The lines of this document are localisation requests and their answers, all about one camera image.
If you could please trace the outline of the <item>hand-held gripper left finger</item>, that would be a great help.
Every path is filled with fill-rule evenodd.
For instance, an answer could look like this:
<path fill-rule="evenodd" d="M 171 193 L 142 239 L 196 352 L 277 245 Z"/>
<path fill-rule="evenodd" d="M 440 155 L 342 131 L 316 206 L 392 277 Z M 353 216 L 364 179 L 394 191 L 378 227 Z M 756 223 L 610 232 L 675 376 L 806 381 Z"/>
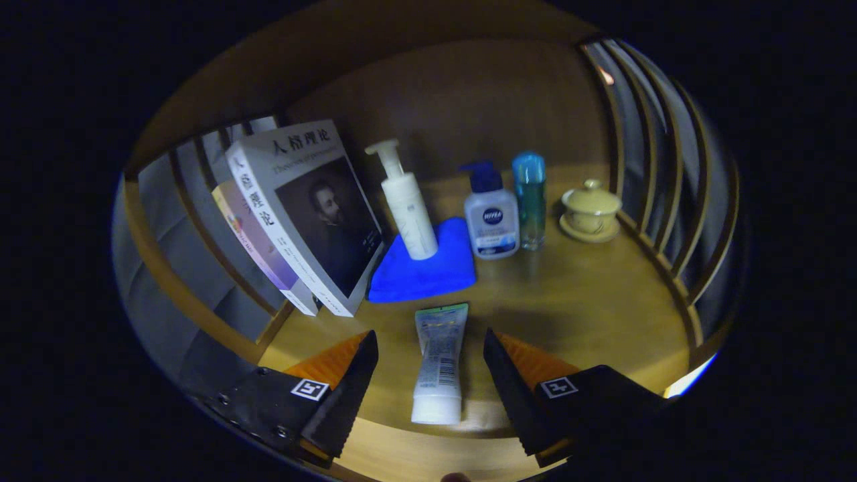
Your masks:
<path fill-rule="evenodd" d="M 287 458 L 330 469 L 352 432 L 378 363 L 368 330 L 286 370 L 258 366 L 213 394 L 192 394 L 208 414 Z"/>

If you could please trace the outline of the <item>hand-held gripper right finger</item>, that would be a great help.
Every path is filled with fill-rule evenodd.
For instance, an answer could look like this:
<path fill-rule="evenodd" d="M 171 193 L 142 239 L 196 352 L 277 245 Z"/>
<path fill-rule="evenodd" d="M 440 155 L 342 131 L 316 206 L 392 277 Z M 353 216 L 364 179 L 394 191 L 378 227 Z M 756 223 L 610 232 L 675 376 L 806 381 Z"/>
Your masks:
<path fill-rule="evenodd" d="M 524 452 L 540 467 L 643 435 L 670 406 L 606 364 L 580 369 L 494 329 L 483 357 Z"/>

